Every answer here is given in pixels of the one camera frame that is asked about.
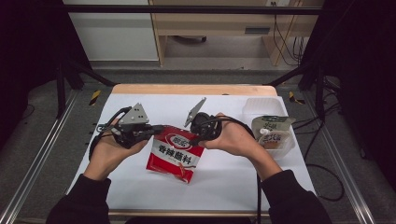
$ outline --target gray floor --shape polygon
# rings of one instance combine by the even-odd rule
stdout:
[[[224,51],[222,47],[233,46]],[[163,67],[158,64],[130,63],[122,67],[108,63],[99,64],[98,73],[120,83],[237,83],[262,84],[284,75],[292,66],[281,64],[273,67],[264,51],[259,38],[209,37],[206,43],[195,40],[171,38],[166,61]],[[83,75],[86,82],[78,92],[76,104],[71,111],[57,141],[49,154],[40,176],[26,198],[18,220],[23,218],[45,219],[50,208],[62,197],[76,174],[80,160],[91,139],[90,132],[100,117],[101,109],[111,88]],[[295,83],[298,77],[277,88],[284,98],[285,106],[291,117],[297,120],[313,118],[308,105],[290,102],[289,92],[297,99],[313,96],[312,92],[299,92]],[[89,105],[92,94],[101,90],[95,105]],[[327,98],[326,106],[336,103],[332,95]],[[50,131],[57,112],[56,85],[51,81],[30,92],[29,104],[35,110],[22,119],[6,146],[0,151],[0,209],[3,211],[24,175],[33,162],[37,151]],[[396,195],[378,170],[374,161],[361,158],[359,145],[349,130],[344,117],[334,111],[326,118],[326,128],[331,134],[350,173],[353,175],[361,194],[373,214],[376,223],[396,223]],[[313,124],[296,133],[312,132],[318,128]],[[312,133],[297,134],[300,149],[304,153],[313,136]],[[329,159],[326,144],[320,134],[308,156],[308,162],[321,164],[335,171]],[[316,190],[328,197],[337,197],[340,187],[329,174],[316,168],[309,168]],[[334,223],[360,223],[352,209],[348,195],[339,202],[321,201],[328,210]]]

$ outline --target white tabletop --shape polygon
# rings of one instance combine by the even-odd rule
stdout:
[[[201,112],[206,112],[208,115],[222,112],[244,121],[249,126],[251,118],[255,115],[247,116],[242,112],[249,98],[264,98],[278,102],[277,106],[268,105],[262,113],[287,116],[282,98],[278,96],[112,93],[98,123],[108,122],[122,107],[141,103],[148,115],[149,124],[167,124],[189,129],[190,126],[183,127],[188,111],[203,97],[206,97],[206,101]],[[291,169],[304,189],[314,192],[295,135],[292,129],[290,131],[294,147],[284,158],[278,160],[278,163],[284,170]],[[255,215],[256,172],[247,159],[216,149],[206,149],[190,184],[186,184],[172,175],[146,170],[151,146],[152,138],[140,153],[125,160],[109,176],[112,180],[107,196],[110,211],[121,210],[129,214],[145,213],[146,215],[160,212],[175,216],[183,213]],[[89,147],[72,185],[88,165],[88,150]],[[262,195],[262,211],[268,209],[269,204]]]

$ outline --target black sleeve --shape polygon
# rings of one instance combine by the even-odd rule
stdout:
[[[69,194],[49,212],[47,224],[109,224],[106,197],[111,181],[80,175]]]
[[[317,196],[303,189],[291,170],[262,181],[262,190],[270,204],[269,214],[274,224],[332,223]]]

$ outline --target red snack bag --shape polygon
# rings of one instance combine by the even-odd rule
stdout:
[[[146,169],[165,174],[190,183],[194,169],[204,152],[204,147],[191,146],[196,134],[165,125],[161,134],[154,135]]]

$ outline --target person's right hand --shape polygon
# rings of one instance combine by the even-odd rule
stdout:
[[[218,138],[199,142],[207,149],[221,149],[235,156],[246,157],[255,167],[262,180],[282,171],[272,156],[238,123],[222,122],[222,131]]]
[[[218,113],[216,117],[226,119],[225,115]],[[201,147],[207,149],[221,149],[235,156],[249,157],[251,150],[255,150],[260,147],[256,140],[238,123],[231,121],[222,122],[222,131],[218,138],[211,141],[201,141],[199,143]]]

